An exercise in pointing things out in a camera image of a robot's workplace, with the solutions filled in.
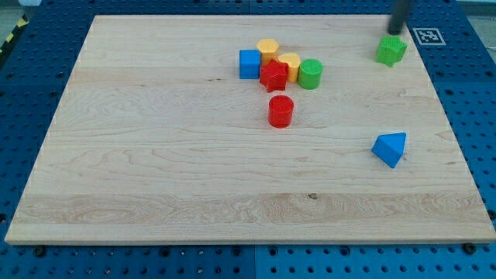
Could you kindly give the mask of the black cylindrical robot arm tip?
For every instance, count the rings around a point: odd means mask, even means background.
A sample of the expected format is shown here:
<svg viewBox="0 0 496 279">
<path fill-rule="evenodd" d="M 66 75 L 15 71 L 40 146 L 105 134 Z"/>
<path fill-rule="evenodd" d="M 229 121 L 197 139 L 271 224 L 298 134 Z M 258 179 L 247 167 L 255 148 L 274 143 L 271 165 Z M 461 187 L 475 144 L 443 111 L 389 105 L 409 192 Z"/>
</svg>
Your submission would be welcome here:
<svg viewBox="0 0 496 279">
<path fill-rule="evenodd" d="M 387 25 L 387 33 L 389 35 L 396 36 L 402 33 L 411 9 L 412 0 L 394 0 L 391 17 Z"/>
</svg>

